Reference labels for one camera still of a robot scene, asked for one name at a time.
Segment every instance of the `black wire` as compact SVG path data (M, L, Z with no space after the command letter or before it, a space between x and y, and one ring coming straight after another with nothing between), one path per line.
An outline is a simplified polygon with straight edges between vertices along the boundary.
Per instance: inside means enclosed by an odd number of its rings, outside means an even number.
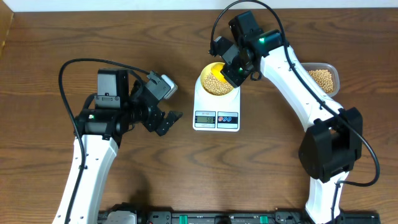
M88 109L88 108L90 107L90 105L91 105L91 102L93 102L94 97L96 97L96 96L97 96L97 93L92 93L92 94L90 94L90 95L87 97L87 99L86 99L86 101L85 101L85 104L83 105L83 109Z
M117 66L128 68L128 69L131 69L131 70L136 70L138 72L145 73L146 75L149 74L149 72L147 72L145 70L142 70L142 69L139 69L139 68L136 68L136 67L133 67L133 66L129 66L129 65L125 65L125 64L117 63L117 62L112 62L112 61L109 61L109 60L96 59L96 58L76 58L76 59L69 60L69 61L65 62L62 65L62 67L60 69L59 76L58 76L58 85L59 85L59 88L60 88L60 93L61 93L61 97L62 97L62 100L63 100L63 104L65 105L65 107L67 109L67 112L68 112L68 115L69 115L69 117L70 117L70 119L72 121L72 125L73 125L73 128L75 130L76 138L79 141L80 151L81 151L81 164L80 164L80 167L79 167L79 173L78 173L77 178L76 178L75 187L73 188L72 196L71 196L70 201L69 201L67 214L65 216L65 224L68 224L69 221L70 221L70 213L72 211L72 207L73 207L73 203L75 201L76 193L77 193L77 190L79 188L80 180L81 180L81 177L83 175L83 171L84 171L85 165L86 165L86 152L85 152L85 149L84 149L83 141L81 140L80 133L79 133L79 131L77 129L77 125L76 125L75 119L73 117L72 110L69 107L69 103L68 103L67 97L65 95L65 92L63 90L63 85L62 85L63 71L65 70L65 68L69 64L71 64L73 62L103 62L103 63L108 63L110 65L117 65Z
M374 153L372 147L370 146L370 144L367 142L367 140L365 140L365 138L363 138L362 135L360 135L355 129L354 127L352 127L352 125L350 125L347 121L345 121L342 117L338 116L338 114L336 112L334 112L331 108L329 108L325 102L320 99L313 91L312 89L305 83L305 81L303 80L303 78L300 76L300 74L296 71L295 65L294 63L292 63L290 57L289 57L289 53L287 50L287 41L286 41L286 35L285 35L285 30L283 28L283 25L278 17L278 15L276 14L276 12L274 10L272 10L267 4L260 2L260 1L256 1L256 0L240 0L240 1L236 1L231 3L229 6L227 6L222 12L221 14L217 17L217 20L214 23L213 29L211 30L211 39L210 39L210 53L213 54L214 51L214 32L216 29L216 25L219 21L219 19L221 18L221 16L223 16L223 14L232 6L241 3L241 2L254 2L254 3L258 3L264 7L266 7L275 17L276 21L278 22L279 28L280 28L280 34L282 37L282 41L284 44L284 51L285 51L285 56L287 59L287 62L289 64L289 67L292 69L292 71L294 72L294 74L296 75L296 77L298 78L298 80L300 80L301 84L307 89L307 91L314 97L314 99L320 104L321 107L323 107L324 109L327 110L327 112L331 113L339 122L341 122L344 126L346 126L350 131L352 131L357 137L360 138L360 140L362 141L362 143L366 146L366 148L368 149L369 153L372 156L374 165L376 167L376 173L375 176L373 178L372 181L368 182L368 183L357 183L357 182L351 182L351 181L346 181L346 180L339 180L336 183L336 189L335 189L335 194L333 196L333 204L332 204L332 208L331 208L331 220L332 220L332 224L334 224L335 222L335 216L334 216L334 211L335 211L335 205L336 205L336 198L337 198L337 191L340 188L340 184L348 184L348 185L353 185L353 186L357 186L357 187L369 187L372 186L373 184L375 184L377 182L377 180L379 179L380 176L380 164L379 161L377 159L376 154Z
M144 91L144 85L145 85L145 83L144 83L144 81L141 79L141 77L140 77L139 75L137 75L137 73L135 73L133 70L129 70L129 73L130 73L131 75L133 75L133 76L138 80L138 82L139 82L139 84L140 84L138 90L131 96L131 100L132 100L133 102L135 102L135 101L137 101L138 96L141 95L142 91Z

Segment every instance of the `black electronics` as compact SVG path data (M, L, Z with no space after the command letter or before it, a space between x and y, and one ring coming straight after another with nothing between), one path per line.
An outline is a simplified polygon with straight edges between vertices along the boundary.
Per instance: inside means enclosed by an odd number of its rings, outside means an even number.
M171 210L140 211L128 203L115 205L107 212L98 215L98 224L104 224L106 217L114 211L130 211L137 215L139 224L312 224L305 212L298 210L278 210L264 213L183 213ZM380 224L376 213L341 212L335 224Z
M341 109L339 116L362 134L362 116L356 108ZM298 157L307 174L323 183L336 174L351 171L361 154L361 140L336 117L326 121L316 119L305 132L298 150Z
M251 80L261 79L261 75L254 78L254 73L260 70L261 57L283 46L283 42L279 30L264 33L251 11L236 16L229 22L229 27L236 43L218 37L212 42L209 53L214 57L219 55L225 61L221 73L237 88L249 75Z
M100 69L98 71L97 94L90 95L76 117L77 128L83 134L100 134L103 139L113 138L119 145L121 137L142 123L149 132L163 136L182 117L181 112L165 112L157 106L159 102L175 91L173 83L151 71L148 82L136 76L137 80L129 95L129 72L126 69ZM95 108L89 109L95 100Z

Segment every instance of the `digital kitchen scale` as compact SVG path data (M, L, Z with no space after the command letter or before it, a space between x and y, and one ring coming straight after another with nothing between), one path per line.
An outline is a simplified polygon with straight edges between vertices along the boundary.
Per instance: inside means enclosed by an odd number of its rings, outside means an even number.
M197 131L239 131L241 125L241 88L216 96L208 93L202 81L211 68L221 62L207 65L195 85L193 128Z

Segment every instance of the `clear plastic container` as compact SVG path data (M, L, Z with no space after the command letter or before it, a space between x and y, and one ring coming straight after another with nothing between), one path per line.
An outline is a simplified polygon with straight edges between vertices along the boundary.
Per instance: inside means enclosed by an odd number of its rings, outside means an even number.
M329 65L328 63L301 63L306 71L311 70L328 70L331 73L331 80L333 81L333 92L327 93L328 96L333 97L340 90L340 79L338 78L338 73L335 67Z

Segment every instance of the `wooden table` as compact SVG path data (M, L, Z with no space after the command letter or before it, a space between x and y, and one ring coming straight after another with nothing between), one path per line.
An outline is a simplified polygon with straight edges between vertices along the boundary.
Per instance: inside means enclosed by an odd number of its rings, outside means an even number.
M216 36L231 38L229 11ZM147 203L175 210L303 208L309 176L298 159L304 132L269 81L242 86L241 130L192 129L193 89L202 68L220 58L207 54L219 11L17 13L0 60L0 223L49 223L58 209L73 149L71 122L57 78L63 62L94 57L165 73L178 92L163 110L184 112L164 137L142 125L123 136L101 208ZM276 28L256 10L265 30ZM364 135L381 163L379 182L344 186L341 208L374 210L396 222L398 207L398 10L277 10L301 62L327 62L340 75L335 96L357 107ZM96 91L100 63L67 68L64 87L77 114ZM363 148L349 180L367 182L374 164Z

